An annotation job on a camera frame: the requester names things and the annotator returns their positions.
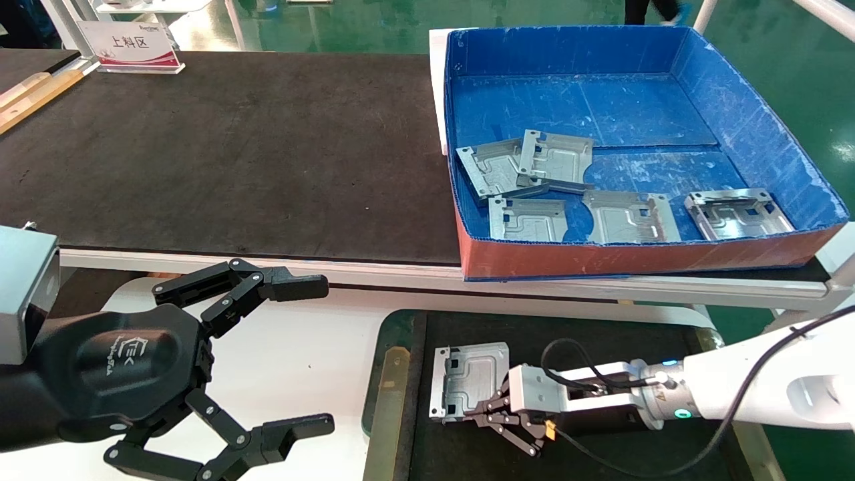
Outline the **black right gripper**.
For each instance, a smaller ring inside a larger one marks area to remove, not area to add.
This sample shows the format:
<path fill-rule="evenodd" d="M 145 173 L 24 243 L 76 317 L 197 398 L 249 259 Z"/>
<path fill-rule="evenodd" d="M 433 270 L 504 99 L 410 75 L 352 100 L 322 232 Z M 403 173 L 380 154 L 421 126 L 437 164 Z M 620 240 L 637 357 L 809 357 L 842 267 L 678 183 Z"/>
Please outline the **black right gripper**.
<path fill-rule="evenodd" d="M 508 396 L 479 401 L 468 411 L 468 421 L 480 428 L 492 428 L 504 440 L 532 458 L 540 457 L 546 444 L 546 421 L 552 421 L 569 436 L 640 432 L 642 419 L 636 408 L 599 408 L 569 413 L 532 413 L 531 426 L 510 411 Z"/>

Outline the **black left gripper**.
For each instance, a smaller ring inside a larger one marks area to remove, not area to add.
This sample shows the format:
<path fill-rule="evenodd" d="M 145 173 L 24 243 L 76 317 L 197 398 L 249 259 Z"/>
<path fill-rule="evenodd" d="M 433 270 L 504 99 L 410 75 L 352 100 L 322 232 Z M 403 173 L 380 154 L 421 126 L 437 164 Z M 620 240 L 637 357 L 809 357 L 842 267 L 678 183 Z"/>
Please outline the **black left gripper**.
<path fill-rule="evenodd" d="M 202 390 L 214 363 L 208 337 L 222 337 L 265 301 L 327 297 L 325 276 L 232 259 L 163 281 L 152 293 L 158 307 L 149 311 L 55 319 L 40 333 L 33 348 L 37 390 L 56 409 L 49 418 L 61 441 L 87 444 L 128 432 L 104 453 L 104 462 L 121 473 L 238 480 L 250 469 L 284 462 L 296 442 L 334 432 L 329 413 L 246 430 Z M 201 324 L 180 309 L 215 297 Z M 200 463 L 146 449 L 150 438 L 190 413 L 225 442 L 216 457 Z"/>

